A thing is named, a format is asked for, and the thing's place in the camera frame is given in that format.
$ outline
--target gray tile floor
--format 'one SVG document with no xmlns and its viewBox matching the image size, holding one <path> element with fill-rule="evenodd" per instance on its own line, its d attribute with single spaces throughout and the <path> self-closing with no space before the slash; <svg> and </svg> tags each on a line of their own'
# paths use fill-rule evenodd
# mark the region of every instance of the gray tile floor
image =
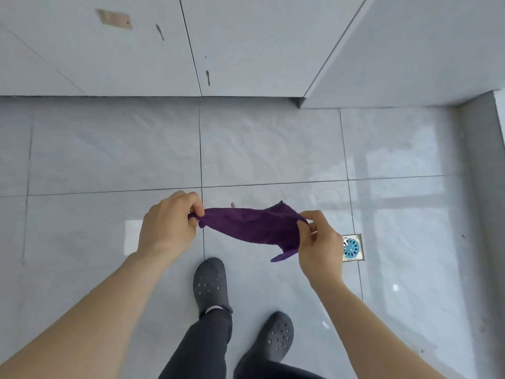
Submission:
<svg viewBox="0 0 505 379">
<path fill-rule="evenodd" d="M 300 111 L 280 99 L 0 100 L 0 360 L 135 250 L 142 216 L 174 190 L 207 207 L 321 209 L 361 233 L 344 280 L 449 378 L 505 375 L 492 280 L 451 108 Z M 197 319 L 193 272 L 223 259 L 234 309 L 228 376 L 270 312 L 295 325 L 285 362 L 355 377 L 297 257 L 211 229 L 171 266 L 123 378 L 156 378 Z"/>
</svg>

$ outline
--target purple cloth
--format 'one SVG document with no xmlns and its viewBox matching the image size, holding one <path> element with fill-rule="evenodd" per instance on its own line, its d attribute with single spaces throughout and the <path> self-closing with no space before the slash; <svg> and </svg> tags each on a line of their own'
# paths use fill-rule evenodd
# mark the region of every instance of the purple cloth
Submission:
<svg viewBox="0 0 505 379">
<path fill-rule="evenodd" d="M 214 208 L 205 209 L 203 217 L 193 213 L 188 215 L 188 218 L 191 217 L 200 221 L 201 228 L 208 226 L 241 241 L 279 246 L 282 254 L 271 262 L 283 261 L 298 252 L 300 233 L 296 222 L 307 223 L 304 217 L 282 201 L 264 210 Z"/>
</svg>

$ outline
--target shoe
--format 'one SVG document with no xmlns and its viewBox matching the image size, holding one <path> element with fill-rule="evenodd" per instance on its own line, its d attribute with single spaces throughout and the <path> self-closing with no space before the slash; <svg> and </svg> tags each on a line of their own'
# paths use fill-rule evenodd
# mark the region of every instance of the shoe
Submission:
<svg viewBox="0 0 505 379">
<path fill-rule="evenodd" d="M 281 311 L 274 312 L 263 325 L 252 347 L 242 356 L 233 377 L 237 378 L 251 360 L 267 359 L 280 363 L 291 348 L 293 337 L 294 327 L 289 316 Z"/>
<path fill-rule="evenodd" d="M 209 258 L 198 266 L 193 277 L 193 293 L 198 305 L 199 318 L 212 306 L 221 306 L 233 314 L 228 302 L 226 271 L 221 259 Z"/>
</svg>

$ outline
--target blue drain cover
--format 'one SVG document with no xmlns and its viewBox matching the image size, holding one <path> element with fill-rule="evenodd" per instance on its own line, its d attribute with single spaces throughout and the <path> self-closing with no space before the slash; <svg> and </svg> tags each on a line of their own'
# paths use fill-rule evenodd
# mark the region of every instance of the blue drain cover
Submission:
<svg viewBox="0 0 505 379">
<path fill-rule="evenodd" d="M 346 258 L 354 258 L 359 252 L 360 244 L 355 239 L 344 239 L 344 255 Z"/>
</svg>

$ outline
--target dark gray pants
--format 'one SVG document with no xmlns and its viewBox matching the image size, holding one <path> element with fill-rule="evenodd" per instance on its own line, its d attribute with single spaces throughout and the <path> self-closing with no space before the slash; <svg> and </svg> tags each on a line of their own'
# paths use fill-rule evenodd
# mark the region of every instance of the dark gray pants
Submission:
<svg viewBox="0 0 505 379">
<path fill-rule="evenodd" d="M 228 311 L 209 311 L 186 332 L 159 379 L 225 379 L 224 356 L 231 328 Z M 299 368 L 265 359 L 252 360 L 242 371 L 237 379 L 322 379 Z"/>
</svg>

